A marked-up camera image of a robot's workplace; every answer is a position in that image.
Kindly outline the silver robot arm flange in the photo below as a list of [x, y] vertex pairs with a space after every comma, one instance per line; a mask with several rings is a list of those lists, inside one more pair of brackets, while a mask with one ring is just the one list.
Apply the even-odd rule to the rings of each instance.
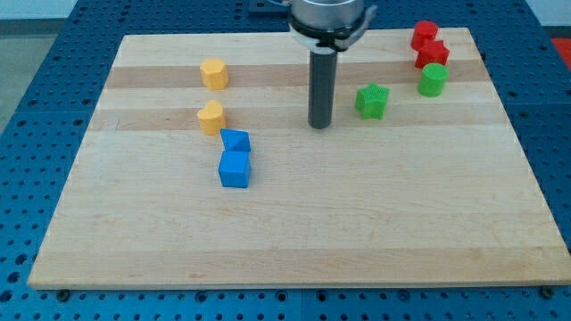
[[315, 54], [346, 51], [377, 16], [364, 0], [293, 0], [288, 24], [293, 38]]

